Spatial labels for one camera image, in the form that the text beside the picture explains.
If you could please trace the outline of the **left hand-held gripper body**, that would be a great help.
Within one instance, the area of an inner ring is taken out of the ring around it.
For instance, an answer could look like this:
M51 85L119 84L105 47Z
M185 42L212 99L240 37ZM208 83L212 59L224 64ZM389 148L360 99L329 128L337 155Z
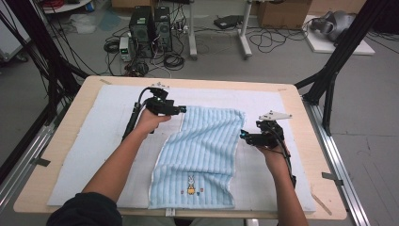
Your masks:
M175 113L173 101L168 100L168 92L162 88L149 87L152 97L145 100L144 104L154 115L173 115Z

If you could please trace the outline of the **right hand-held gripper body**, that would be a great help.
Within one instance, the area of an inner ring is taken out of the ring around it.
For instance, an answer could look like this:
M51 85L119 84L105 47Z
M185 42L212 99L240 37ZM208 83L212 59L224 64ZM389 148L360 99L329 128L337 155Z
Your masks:
M261 133L251 135L250 144L275 148L279 145L280 141L284 140L283 129L277 123L277 120L288 120L292 117L292 114L280 113L273 110L261 115L256 121L256 126L261 130Z

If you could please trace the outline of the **light blue striped towel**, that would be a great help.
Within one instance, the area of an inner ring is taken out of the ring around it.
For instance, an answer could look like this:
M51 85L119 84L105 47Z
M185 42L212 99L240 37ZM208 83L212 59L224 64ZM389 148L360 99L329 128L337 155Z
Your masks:
M189 106L152 171L151 209L228 209L235 153L246 121L231 108Z

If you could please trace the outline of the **person's left hand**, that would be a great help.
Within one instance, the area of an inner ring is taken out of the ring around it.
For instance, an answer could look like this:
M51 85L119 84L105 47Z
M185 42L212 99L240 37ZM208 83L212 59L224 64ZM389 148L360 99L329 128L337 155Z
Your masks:
M169 121L170 116L158 116L150 112L148 109L144 109L138 119L134 131L141 135L147 135L153 132L160 123Z

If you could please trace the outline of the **person's right hand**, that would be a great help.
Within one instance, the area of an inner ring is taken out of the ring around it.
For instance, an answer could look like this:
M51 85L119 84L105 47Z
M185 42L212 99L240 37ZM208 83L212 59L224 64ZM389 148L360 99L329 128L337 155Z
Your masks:
M281 147L269 149L259 147L258 150L263 154L267 167L274 178L283 178L289 176L289 170L286 165Z

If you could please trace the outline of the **white power supply unit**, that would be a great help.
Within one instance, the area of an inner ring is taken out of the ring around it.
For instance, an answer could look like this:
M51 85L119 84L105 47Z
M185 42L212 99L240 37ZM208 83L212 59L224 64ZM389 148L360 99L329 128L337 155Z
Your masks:
M121 60L124 62L130 61L132 58L130 42L128 37L120 38L120 57Z

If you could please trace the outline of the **white grid mat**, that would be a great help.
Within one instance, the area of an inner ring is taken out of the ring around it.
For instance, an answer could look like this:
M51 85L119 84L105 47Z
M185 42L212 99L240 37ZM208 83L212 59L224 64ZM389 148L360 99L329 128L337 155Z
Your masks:
M137 86L105 85L100 89L62 164L48 205L60 206L83 189L120 145L135 100L149 96L147 91ZM280 113L285 110L281 96L276 91L170 88L168 96L176 105L185 105L186 109L189 106L203 106L240 110L246 115L241 130L251 134L259 133L256 121L261 115L270 110ZM144 140L118 200L119 207L151 209L149 190L152 171L169 136L179 131L185 113L160 124ZM228 209L265 212L277 209L273 179L263 155L240 137L230 190L234 207Z

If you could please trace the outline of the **white stand leg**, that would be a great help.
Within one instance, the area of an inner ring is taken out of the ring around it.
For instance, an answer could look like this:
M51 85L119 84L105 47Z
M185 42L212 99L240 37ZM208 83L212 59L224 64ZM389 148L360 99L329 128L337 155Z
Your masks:
M238 30L238 38L242 44L243 47L243 56L244 59L248 59L252 56L252 52L250 50L247 37L246 37L246 32L247 32L247 24L249 20L249 15L250 15L250 10L252 7L252 0L245 0L245 10L244 10L244 15L243 15L243 23L242 27Z
M189 33L188 33L188 42L189 42L189 55L193 60L198 59L197 52L197 44L194 30L194 6L195 0L189 0Z

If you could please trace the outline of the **thin wooden stick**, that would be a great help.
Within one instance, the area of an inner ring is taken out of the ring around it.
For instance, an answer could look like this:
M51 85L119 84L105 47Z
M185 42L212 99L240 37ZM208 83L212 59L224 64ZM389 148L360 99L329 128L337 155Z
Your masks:
M315 194L312 193L311 195L312 195L313 199L324 209L324 211L328 215L332 216L331 210Z

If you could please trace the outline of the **black flat device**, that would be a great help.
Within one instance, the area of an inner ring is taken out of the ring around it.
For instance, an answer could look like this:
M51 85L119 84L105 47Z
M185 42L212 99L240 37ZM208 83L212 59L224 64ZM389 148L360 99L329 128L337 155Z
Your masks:
M214 20L214 25L220 29L227 29L238 26L243 20L244 17L241 15L229 15Z

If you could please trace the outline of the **clear plastic sheet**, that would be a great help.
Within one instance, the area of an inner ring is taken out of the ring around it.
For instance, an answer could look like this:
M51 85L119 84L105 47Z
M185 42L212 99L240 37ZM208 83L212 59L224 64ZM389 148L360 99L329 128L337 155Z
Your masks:
M96 30L95 17L87 14L73 14L70 17L78 34L91 34Z

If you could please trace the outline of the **cardboard box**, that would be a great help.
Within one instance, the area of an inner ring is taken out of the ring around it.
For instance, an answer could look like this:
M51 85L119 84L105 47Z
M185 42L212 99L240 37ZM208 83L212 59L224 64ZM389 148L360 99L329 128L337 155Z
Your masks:
M312 0L263 2L258 9L258 23L261 27L300 29L311 3Z

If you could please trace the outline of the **person's black sleeve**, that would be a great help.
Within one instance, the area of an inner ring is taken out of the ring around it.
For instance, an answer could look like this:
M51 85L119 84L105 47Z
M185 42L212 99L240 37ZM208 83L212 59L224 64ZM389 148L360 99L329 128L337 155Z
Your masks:
M47 219L46 226L122 226L122 216L105 195L77 193Z

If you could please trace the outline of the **white round table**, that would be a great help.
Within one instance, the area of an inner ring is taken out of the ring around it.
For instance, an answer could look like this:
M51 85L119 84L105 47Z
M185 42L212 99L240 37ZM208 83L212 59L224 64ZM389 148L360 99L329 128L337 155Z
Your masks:
M95 9L95 4L93 3L92 0L79 0L78 3L71 3L71 4L65 3L60 8L44 8L43 11L45 14L54 14L54 13L71 11L78 8L84 8L86 11L91 12Z

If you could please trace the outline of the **aluminium rail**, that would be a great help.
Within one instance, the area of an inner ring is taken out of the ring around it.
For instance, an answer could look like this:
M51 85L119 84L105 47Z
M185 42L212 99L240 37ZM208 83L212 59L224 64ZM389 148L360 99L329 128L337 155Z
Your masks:
M303 102L303 104L321 145L330 173L343 180L342 186L335 186L338 188L346 213L355 226L371 226L333 136L329 136L322 125L323 111L318 105L311 105L307 102Z
M0 215L7 208L22 181L36 167L31 164L31 161L42 158L44 150L69 107L70 104L66 106L59 104L54 115L50 114L49 105L44 107L15 149L0 166Z

